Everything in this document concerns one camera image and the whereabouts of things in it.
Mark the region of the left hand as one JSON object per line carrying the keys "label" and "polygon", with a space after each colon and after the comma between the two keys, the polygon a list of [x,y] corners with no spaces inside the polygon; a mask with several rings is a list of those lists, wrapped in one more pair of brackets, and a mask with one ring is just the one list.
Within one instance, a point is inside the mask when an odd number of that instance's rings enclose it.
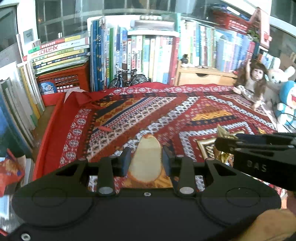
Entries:
{"label": "left hand", "polygon": [[295,240],[295,214],[288,209],[265,211],[233,240]]}

